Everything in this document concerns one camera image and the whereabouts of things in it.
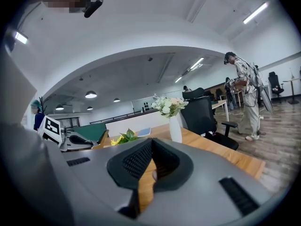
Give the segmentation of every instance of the railing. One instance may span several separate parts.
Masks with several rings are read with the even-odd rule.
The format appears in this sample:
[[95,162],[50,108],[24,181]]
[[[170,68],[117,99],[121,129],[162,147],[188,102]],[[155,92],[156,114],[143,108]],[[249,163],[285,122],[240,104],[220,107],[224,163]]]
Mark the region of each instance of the railing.
[[137,111],[137,112],[132,112],[132,113],[129,113],[129,114],[114,116],[114,117],[104,119],[104,120],[100,120],[100,121],[93,121],[93,122],[90,122],[90,125],[97,124],[97,123],[102,123],[102,122],[108,122],[108,121],[112,121],[114,119],[121,119],[121,118],[125,118],[125,117],[131,116],[131,115],[137,115],[137,114],[140,114],[140,113],[141,113],[141,111]]

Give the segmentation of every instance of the wooden floor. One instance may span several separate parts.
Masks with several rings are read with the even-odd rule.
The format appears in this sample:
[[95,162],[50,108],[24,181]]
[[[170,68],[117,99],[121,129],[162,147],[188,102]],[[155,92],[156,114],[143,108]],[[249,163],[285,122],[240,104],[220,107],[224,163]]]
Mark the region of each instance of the wooden floor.
[[[266,162],[260,182],[271,192],[289,186],[301,165],[301,103],[291,105],[287,101],[273,102],[274,115],[266,110],[260,112],[260,139],[248,142],[247,135],[239,135],[236,129],[230,129],[229,137],[239,143],[238,151],[256,157]],[[240,122],[243,107],[234,111],[229,110],[229,121]],[[215,118],[218,121],[217,131],[225,132],[225,112],[221,107],[216,109]]]

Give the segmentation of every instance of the man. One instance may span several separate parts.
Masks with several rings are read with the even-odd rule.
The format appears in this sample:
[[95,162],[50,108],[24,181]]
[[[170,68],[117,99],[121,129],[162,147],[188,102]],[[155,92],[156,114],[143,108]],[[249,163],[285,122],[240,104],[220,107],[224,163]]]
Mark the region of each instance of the man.
[[250,67],[246,61],[242,60],[236,54],[228,52],[225,54],[225,63],[235,65],[238,81],[231,84],[231,87],[241,86],[244,99],[244,114],[238,125],[238,133],[242,134],[248,125],[251,125],[251,135],[246,137],[246,140],[253,141],[259,139],[257,131],[259,129],[259,108],[257,104],[258,91],[251,84]]
[[184,85],[183,90],[184,90],[184,92],[191,92],[192,91],[191,89],[187,88],[186,85]]

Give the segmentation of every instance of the green panel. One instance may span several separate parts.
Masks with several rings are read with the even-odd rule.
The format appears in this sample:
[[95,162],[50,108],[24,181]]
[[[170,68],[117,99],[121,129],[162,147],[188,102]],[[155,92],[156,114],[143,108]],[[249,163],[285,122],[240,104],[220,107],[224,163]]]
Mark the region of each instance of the green panel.
[[105,123],[97,123],[74,128],[75,132],[92,141],[98,141],[105,130]]

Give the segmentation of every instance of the patterned shirt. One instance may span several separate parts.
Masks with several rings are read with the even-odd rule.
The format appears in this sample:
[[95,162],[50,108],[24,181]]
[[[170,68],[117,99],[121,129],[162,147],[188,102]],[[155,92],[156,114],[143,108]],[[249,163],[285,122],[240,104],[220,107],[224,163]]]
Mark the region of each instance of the patterned shirt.
[[253,93],[254,91],[256,91],[256,88],[249,81],[249,78],[251,78],[250,68],[246,64],[246,62],[236,56],[234,65],[236,67],[239,80],[247,81],[247,84],[242,86],[244,94]]

